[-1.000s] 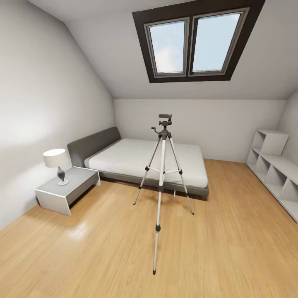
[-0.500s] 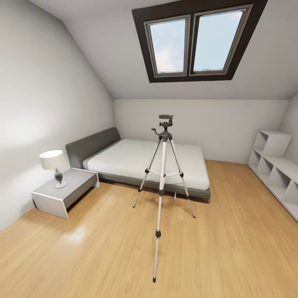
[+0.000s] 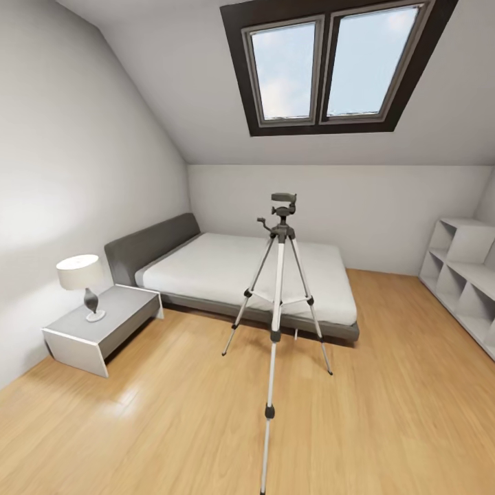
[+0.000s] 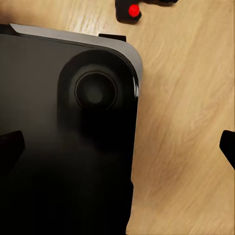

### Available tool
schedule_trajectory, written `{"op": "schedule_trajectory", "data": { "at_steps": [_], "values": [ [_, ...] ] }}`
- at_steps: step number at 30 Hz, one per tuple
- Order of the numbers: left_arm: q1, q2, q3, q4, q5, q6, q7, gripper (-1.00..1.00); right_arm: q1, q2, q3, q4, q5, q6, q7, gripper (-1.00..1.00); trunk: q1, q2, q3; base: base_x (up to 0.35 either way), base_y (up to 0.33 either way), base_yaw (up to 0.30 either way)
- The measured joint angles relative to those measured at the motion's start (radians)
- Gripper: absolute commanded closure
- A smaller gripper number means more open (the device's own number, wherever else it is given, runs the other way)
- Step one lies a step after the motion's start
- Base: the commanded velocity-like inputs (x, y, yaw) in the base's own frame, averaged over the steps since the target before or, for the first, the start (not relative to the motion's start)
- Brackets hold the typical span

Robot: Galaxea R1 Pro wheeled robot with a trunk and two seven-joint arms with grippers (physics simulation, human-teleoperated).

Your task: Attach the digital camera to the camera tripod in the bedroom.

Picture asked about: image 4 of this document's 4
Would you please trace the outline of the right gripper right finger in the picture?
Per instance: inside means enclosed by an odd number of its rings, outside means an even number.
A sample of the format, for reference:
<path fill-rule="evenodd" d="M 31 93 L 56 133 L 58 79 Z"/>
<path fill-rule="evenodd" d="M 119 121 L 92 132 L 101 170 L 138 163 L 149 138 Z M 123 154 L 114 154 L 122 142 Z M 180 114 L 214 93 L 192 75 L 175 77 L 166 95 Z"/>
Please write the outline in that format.
<path fill-rule="evenodd" d="M 219 147 L 235 169 L 235 132 L 224 130 L 220 139 Z"/>

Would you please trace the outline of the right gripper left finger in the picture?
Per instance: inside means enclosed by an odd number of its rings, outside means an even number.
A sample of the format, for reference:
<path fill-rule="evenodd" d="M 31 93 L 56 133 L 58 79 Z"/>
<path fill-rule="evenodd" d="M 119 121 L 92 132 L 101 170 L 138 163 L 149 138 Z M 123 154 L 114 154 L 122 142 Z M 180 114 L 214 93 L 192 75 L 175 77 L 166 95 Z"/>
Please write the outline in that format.
<path fill-rule="evenodd" d="M 0 136 L 0 189 L 25 149 L 22 131 Z"/>

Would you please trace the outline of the digital camera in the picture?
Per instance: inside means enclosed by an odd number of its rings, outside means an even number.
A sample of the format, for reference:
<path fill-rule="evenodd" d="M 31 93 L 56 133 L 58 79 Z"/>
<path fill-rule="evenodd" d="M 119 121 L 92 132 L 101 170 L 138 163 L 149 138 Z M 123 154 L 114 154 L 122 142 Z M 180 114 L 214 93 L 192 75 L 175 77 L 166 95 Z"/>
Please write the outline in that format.
<path fill-rule="evenodd" d="M 166 3 L 176 3 L 178 0 L 158 0 Z M 116 18 L 120 22 L 135 24 L 141 18 L 138 4 L 140 0 L 115 0 Z"/>

